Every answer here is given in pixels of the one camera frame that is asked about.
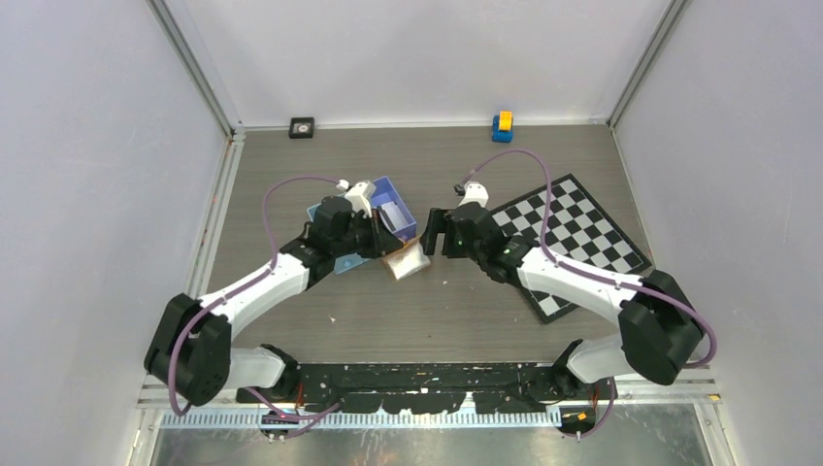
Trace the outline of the orange leather card holder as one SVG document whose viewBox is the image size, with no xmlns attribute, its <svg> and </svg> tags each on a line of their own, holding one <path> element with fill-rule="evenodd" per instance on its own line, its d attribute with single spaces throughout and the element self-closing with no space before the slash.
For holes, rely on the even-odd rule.
<svg viewBox="0 0 823 466">
<path fill-rule="evenodd" d="M 389 253 L 381 261 L 396 281 L 410 277 L 431 265 L 431 260 L 424 253 L 418 237 L 405 243 L 399 250 Z"/>
</svg>

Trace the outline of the black white checkerboard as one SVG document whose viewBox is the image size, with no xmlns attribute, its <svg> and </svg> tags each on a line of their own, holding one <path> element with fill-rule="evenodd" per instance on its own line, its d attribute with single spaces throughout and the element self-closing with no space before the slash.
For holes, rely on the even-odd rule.
<svg viewBox="0 0 823 466">
<path fill-rule="evenodd" d="M 539 186 L 492 209 L 491 214 L 506 235 L 537 240 L 546 210 L 550 218 L 545 241 L 552 251 L 621 274 L 637 275 L 652 266 L 572 174 L 554 180 L 550 195 Z"/>
</svg>

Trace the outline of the small black square box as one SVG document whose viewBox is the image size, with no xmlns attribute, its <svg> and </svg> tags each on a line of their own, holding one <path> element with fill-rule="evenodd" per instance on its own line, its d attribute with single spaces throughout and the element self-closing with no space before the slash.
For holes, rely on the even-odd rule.
<svg viewBox="0 0 823 466">
<path fill-rule="evenodd" d="M 312 116 L 293 117 L 289 122 L 288 137 L 290 139 L 311 139 L 315 128 L 315 119 Z"/>
</svg>

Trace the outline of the blue yellow toy block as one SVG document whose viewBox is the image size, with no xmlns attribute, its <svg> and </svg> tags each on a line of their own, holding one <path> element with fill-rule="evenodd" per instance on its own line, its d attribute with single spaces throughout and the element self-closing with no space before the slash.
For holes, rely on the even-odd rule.
<svg viewBox="0 0 823 466">
<path fill-rule="evenodd" d="M 513 139 L 513 114 L 511 111 L 501 111 L 492 119 L 491 140 L 496 143 L 508 144 Z"/>
</svg>

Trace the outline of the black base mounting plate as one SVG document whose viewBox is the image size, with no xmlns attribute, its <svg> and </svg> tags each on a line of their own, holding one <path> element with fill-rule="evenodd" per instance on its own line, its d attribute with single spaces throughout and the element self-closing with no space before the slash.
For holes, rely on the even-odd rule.
<svg viewBox="0 0 823 466">
<path fill-rule="evenodd" d="M 609 385 L 564 386 L 550 365 L 504 363 L 290 363 L 271 388 L 241 389 L 240 403 L 265 398 L 319 413 L 452 414 L 474 405 L 479 414 L 530 414 L 572 402 L 604 407 Z"/>
</svg>

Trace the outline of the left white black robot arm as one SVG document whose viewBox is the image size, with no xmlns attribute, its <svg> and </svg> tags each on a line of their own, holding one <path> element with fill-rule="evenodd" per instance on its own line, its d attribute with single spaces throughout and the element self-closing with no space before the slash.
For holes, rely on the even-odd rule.
<svg viewBox="0 0 823 466">
<path fill-rule="evenodd" d="M 332 273 L 338 258 L 382 258 L 404 241 L 376 209 L 355 210 L 341 196 L 324 199 L 301 234 L 275 258 L 219 291 L 195 298 L 180 293 L 167 303 L 144 359 L 172 401 L 211 402 L 223 389 L 254 388 L 289 400 L 298 386 L 296 360 L 270 344 L 239 349 L 233 342 L 251 323 Z"/>
</svg>

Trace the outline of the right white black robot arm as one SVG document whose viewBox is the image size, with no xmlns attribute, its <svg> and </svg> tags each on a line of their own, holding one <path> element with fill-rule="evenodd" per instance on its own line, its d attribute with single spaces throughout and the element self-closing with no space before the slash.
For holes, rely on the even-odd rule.
<svg viewBox="0 0 823 466">
<path fill-rule="evenodd" d="M 423 252 L 434 254 L 439 239 L 444 256 L 470 259 L 494 282 L 549 294 L 615 325 L 608 337 L 571 342 L 553 363 L 555 388 L 567 398 L 632 373 L 670 385 L 707 333 L 671 275 L 620 274 L 544 250 L 534 239 L 506 234 L 478 202 L 431 209 Z"/>
</svg>

